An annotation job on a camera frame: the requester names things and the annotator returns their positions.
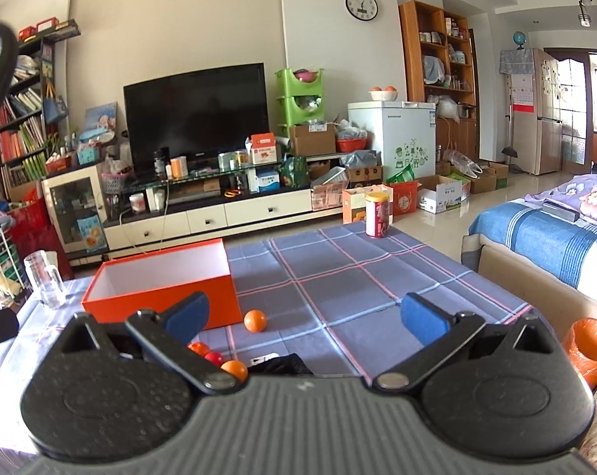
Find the lone orange tangerine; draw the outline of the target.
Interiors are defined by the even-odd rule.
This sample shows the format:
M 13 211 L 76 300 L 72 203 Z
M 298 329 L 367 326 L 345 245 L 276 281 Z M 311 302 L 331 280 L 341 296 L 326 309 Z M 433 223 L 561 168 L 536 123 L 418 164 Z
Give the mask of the lone orange tangerine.
M 267 317 L 260 310 L 250 310 L 244 315 L 243 323 L 250 333 L 262 333 L 267 327 Z

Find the red cherry tomato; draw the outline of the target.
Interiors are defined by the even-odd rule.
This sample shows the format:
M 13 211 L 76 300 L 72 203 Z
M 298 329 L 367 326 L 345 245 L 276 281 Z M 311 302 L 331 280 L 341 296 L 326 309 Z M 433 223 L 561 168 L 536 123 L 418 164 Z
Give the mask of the red cherry tomato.
M 221 367 L 224 363 L 224 359 L 222 355 L 218 352 L 211 351 L 205 354 L 204 359 L 215 365 L 216 367 Z

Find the orange cardboard box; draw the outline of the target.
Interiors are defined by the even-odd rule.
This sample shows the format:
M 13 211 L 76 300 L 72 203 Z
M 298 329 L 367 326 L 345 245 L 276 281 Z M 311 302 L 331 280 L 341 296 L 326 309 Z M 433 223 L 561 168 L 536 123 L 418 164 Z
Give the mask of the orange cardboard box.
M 208 329 L 241 322 L 221 239 L 110 260 L 90 282 L 82 306 L 98 322 L 114 323 L 140 309 L 162 312 L 196 292 L 209 299 Z

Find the plaid blue tablecloth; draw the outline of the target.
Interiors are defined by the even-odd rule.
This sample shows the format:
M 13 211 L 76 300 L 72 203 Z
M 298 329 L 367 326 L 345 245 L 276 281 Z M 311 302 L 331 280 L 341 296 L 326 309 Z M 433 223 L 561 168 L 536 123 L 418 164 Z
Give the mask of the plaid blue tablecloth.
M 509 324 L 532 307 L 426 243 L 392 230 L 373 239 L 356 225 L 309 230 L 237 245 L 228 261 L 243 311 L 267 318 L 261 333 L 241 324 L 204 331 L 200 341 L 242 363 L 277 354 L 300 356 L 317 374 L 372 378 L 420 348 L 401 323 L 401 302 L 417 293 L 449 314 L 478 313 Z M 0 344 L 0 473 L 36 452 L 19 404 L 60 331 L 82 310 L 87 279 L 68 283 L 66 304 L 53 310 L 30 298 L 21 329 Z

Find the white tv cabinet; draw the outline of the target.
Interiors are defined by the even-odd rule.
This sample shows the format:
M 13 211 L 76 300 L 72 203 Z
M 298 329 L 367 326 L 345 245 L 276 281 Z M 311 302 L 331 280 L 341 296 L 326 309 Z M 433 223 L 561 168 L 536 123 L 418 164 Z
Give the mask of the white tv cabinet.
M 128 183 L 117 219 L 102 223 L 111 258 L 339 215 L 348 186 L 338 166 L 320 184 L 307 158 L 198 169 L 179 179 Z

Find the clear glass jar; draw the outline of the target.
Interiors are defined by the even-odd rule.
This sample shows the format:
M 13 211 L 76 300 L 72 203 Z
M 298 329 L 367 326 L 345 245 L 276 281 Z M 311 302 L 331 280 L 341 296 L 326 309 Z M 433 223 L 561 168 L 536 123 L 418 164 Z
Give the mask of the clear glass jar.
M 24 259 L 32 289 L 38 293 L 43 304 L 52 309 L 61 308 L 66 301 L 66 291 L 57 266 L 45 251 L 39 250 Z

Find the blue striped bed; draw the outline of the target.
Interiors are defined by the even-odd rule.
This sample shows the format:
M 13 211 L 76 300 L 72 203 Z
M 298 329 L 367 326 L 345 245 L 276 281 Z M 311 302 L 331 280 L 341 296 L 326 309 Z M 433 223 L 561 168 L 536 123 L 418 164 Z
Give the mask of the blue striped bed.
M 597 319 L 597 174 L 482 211 L 463 237 L 461 262 L 558 333 Z

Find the pink yellow-lidded canister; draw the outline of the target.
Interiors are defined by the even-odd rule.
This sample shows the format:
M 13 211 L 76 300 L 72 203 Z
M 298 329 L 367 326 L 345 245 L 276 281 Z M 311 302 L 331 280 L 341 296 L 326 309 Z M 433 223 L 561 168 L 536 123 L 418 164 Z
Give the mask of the pink yellow-lidded canister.
M 365 196 L 365 232 L 369 237 L 382 238 L 390 226 L 391 202 L 386 192 L 373 192 Z

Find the orange plastic bag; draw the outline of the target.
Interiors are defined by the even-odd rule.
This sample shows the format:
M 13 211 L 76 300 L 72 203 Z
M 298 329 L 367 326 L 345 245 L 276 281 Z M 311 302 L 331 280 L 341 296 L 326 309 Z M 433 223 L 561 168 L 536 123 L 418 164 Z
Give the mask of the orange plastic bag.
M 574 322 L 563 342 L 565 351 L 590 389 L 597 387 L 597 319 Z

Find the white glass-door side cabinet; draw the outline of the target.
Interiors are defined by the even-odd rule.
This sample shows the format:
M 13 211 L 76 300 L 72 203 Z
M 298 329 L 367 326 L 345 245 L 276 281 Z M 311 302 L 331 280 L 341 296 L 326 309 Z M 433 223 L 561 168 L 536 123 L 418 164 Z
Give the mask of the white glass-door side cabinet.
M 67 254 L 104 253 L 107 249 L 103 166 L 100 162 L 71 168 L 42 182 L 48 216 Z

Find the white chest freezer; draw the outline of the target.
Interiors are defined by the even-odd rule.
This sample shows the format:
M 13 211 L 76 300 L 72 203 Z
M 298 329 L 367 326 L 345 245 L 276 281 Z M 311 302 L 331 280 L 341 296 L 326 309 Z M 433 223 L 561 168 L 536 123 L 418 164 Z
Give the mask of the white chest freezer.
M 350 122 L 365 130 L 369 148 L 380 153 L 384 178 L 404 168 L 414 178 L 436 169 L 436 105 L 423 102 L 357 102 L 348 104 Z

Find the black flat television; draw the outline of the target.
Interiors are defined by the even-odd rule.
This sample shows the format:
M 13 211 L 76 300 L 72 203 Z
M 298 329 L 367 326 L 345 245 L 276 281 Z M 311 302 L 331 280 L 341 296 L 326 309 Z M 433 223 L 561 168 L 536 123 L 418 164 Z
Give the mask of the black flat television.
M 155 172 L 156 153 L 189 161 L 242 149 L 271 131 L 264 64 L 228 65 L 124 87 L 135 172 Z

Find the brown cardboard box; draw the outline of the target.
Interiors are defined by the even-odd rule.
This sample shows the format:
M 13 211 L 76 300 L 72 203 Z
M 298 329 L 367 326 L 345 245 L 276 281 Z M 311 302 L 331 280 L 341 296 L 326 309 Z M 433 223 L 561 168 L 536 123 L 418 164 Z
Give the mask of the brown cardboard box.
M 289 129 L 290 151 L 312 157 L 336 152 L 335 125 L 331 123 L 293 125 Z

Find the bowl of oranges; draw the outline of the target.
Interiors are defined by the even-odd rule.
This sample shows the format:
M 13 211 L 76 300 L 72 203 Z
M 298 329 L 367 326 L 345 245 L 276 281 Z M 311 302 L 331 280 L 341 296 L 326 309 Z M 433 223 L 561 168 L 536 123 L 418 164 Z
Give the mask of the bowl of oranges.
M 377 102 L 392 102 L 398 98 L 398 91 L 393 86 L 386 88 L 374 87 L 369 91 L 369 96 L 373 101 Z

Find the dark bookshelf with books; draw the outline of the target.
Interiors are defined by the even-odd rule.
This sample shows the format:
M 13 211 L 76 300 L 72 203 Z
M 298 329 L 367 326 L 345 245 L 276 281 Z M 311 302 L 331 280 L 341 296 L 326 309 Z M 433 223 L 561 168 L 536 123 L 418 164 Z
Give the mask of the dark bookshelf with books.
M 21 200 L 47 175 L 46 162 L 58 151 L 56 46 L 79 35 L 73 19 L 52 21 L 18 43 L 16 68 L 0 106 L 0 181 L 10 201 Z

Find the green stacking bins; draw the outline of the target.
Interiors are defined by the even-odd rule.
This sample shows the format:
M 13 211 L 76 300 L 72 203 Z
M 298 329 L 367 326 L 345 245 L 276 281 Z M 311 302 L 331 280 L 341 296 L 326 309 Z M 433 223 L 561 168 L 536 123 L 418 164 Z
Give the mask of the green stacking bins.
M 288 137 L 290 127 L 324 121 L 323 69 L 283 69 L 275 73 L 280 109 L 279 135 Z

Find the beige refrigerator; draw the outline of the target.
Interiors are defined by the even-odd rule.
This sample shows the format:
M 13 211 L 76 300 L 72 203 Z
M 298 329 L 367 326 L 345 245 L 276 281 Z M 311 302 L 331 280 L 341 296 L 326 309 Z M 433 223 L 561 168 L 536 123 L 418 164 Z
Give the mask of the beige refrigerator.
M 561 89 L 558 61 L 539 48 L 504 50 L 508 142 L 504 153 L 534 176 L 561 169 Z

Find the wooden shelf unit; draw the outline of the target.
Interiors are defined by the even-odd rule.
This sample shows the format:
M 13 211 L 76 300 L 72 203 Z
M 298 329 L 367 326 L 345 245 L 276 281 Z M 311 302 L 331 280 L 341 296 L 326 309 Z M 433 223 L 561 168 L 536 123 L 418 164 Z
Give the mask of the wooden shelf unit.
M 438 115 L 437 144 L 479 159 L 478 83 L 468 21 L 439 6 L 410 0 L 399 8 L 407 99 L 456 105 Z

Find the round wall clock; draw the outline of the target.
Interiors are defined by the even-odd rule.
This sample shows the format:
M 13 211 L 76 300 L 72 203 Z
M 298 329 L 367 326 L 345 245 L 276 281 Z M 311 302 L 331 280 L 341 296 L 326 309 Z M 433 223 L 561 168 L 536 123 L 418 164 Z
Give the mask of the round wall clock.
M 372 21 L 379 13 L 377 0 L 345 0 L 345 6 L 358 21 Z

